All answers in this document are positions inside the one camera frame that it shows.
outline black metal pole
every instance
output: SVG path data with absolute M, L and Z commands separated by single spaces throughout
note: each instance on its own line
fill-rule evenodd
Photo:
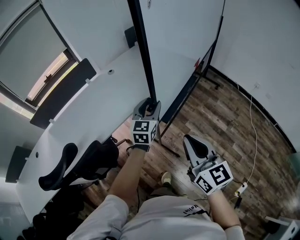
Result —
M 136 39 L 137 39 L 137 42 L 140 47 L 142 63 L 144 65 L 144 69 L 145 69 L 145 74 L 146 74 L 147 83 L 148 83 L 148 87 L 149 87 L 150 97 L 152 98 L 153 102 L 156 104 L 157 99 L 156 99 L 156 93 L 155 93 L 152 66 L 151 66 L 148 42 L 147 42 L 147 37 L 146 37 L 146 31 L 145 31 L 140 1 L 139 0 L 127 0 L 127 1 L 128 1 L 133 25 L 135 27 Z

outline whiteboard stand leg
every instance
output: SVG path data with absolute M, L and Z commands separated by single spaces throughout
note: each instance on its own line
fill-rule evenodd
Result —
M 156 141 L 157 143 L 159 143 L 160 146 L 162 146 L 164 149 L 166 149 L 170 153 L 174 154 L 176 157 L 180 158 L 180 155 L 178 153 L 174 152 L 173 150 L 171 150 L 167 146 L 163 145 L 163 143 L 161 142 L 161 135 L 160 135 L 159 124 L 157 125 L 157 138 L 158 138 L 158 140 L 154 139 L 154 141 Z

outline leg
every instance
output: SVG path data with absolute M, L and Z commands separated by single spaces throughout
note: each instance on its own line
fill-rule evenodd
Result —
M 147 199 L 161 196 L 178 196 L 171 185 L 171 178 L 171 174 L 165 172 L 161 180 L 163 183 L 162 187 L 155 189 Z

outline white whiteboard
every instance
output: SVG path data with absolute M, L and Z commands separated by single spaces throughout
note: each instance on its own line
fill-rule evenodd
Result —
M 222 0 L 140 0 L 157 100 L 164 115 L 195 63 L 213 44 L 223 8 Z

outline white desk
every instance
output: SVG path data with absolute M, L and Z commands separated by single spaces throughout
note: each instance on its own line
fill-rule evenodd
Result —
M 110 69 L 114 74 L 107 74 Z M 56 167 L 63 147 L 67 143 L 78 147 L 67 174 L 94 140 L 104 141 L 149 96 L 138 46 L 119 56 L 84 88 L 42 134 L 16 185 L 20 204 L 30 222 L 57 192 L 43 191 L 38 178 Z

